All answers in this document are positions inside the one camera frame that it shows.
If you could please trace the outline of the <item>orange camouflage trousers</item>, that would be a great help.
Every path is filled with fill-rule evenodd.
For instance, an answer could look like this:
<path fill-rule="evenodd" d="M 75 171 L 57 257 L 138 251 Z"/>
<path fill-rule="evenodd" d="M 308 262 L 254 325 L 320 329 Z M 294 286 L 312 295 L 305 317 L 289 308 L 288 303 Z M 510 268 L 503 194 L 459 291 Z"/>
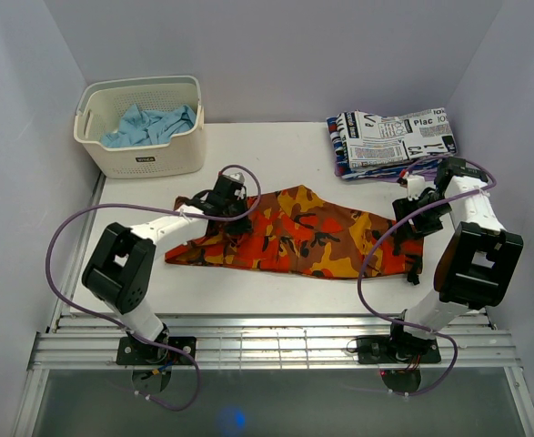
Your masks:
<path fill-rule="evenodd" d="M 250 232 L 227 233 L 224 223 L 169 250 L 167 264 L 261 270 L 321 279 L 404 275 L 423 269 L 422 239 L 396 239 L 393 220 L 327 202 L 299 185 L 266 193 L 249 216 Z"/>

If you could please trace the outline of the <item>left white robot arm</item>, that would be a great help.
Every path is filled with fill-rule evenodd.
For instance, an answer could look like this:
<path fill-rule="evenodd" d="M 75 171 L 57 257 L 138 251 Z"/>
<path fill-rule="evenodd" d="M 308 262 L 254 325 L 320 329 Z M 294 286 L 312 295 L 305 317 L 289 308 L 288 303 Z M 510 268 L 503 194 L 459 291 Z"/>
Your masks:
<path fill-rule="evenodd" d="M 215 228 L 238 237 L 252 229 L 241 173 L 220 175 L 215 186 L 188 198 L 161 218 L 125 227 L 106 227 L 82 275 L 83 285 L 128 327 L 131 347 L 146 362 L 168 353 L 168 330 L 146 293 L 154 261 L 169 250 L 202 238 Z"/>

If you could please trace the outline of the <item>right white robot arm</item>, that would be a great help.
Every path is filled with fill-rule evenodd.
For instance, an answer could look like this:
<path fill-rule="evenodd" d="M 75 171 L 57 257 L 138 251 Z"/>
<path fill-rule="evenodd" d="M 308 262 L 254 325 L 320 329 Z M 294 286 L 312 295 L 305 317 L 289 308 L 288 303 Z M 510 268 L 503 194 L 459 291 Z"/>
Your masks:
<path fill-rule="evenodd" d="M 407 195 L 393 203 L 397 219 L 406 221 L 395 233 L 397 243 L 441 230 L 445 215 L 455 228 L 436 266 L 432 290 L 390 327 L 388 355 L 408 361 L 435 350 L 437 332 L 456 317 L 502 302 L 523 239 L 497 219 L 488 193 L 492 177 L 462 158 L 440 162 L 431 188 L 422 176 L 408 170 L 399 182 Z"/>

